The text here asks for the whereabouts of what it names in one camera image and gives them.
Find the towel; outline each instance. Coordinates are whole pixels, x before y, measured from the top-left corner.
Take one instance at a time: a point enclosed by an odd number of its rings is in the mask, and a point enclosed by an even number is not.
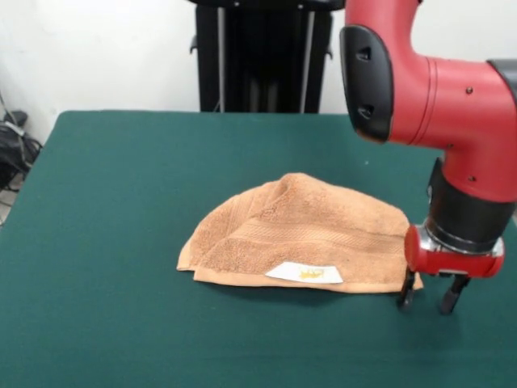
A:
[[[231,197],[195,228],[177,269],[232,286],[395,293],[409,227],[398,208],[302,173]],[[423,287],[417,276],[415,288]]]

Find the black metal frame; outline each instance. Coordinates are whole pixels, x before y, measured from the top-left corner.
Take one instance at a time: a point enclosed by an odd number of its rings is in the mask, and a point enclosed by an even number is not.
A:
[[[198,5],[195,16],[202,112],[319,112],[330,11]]]

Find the towel label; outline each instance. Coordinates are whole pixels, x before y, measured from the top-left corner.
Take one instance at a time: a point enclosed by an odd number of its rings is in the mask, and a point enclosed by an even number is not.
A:
[[[313,283],[318,285],[337,285],[343,282],[335,266],[318,267],[286,261],[270,270],[266,276],[276,279]]]

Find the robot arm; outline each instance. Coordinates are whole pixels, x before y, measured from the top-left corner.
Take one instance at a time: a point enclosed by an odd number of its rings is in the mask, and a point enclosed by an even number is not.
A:
[[[348,0],[343,81],[355,131],[369,140],[444,151],[431,175],[429,216],[406,235],[406,282],[454,275],[442,312],[473,277],[497,273],[517,203],[517,60],[451,61],[417,54],[422,0]]]

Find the green felt surface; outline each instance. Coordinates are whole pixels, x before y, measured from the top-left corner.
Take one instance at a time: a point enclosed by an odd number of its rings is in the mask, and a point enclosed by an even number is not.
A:
[[[513,386],[513,226],[502,272],[447,318],[447,279],[426,277],[401,314],[391,295],[175,271],[207,212],[287,172],[420,222],[436,155],[363,141],[345,116],[65,113],[0,233],[0,386]]]

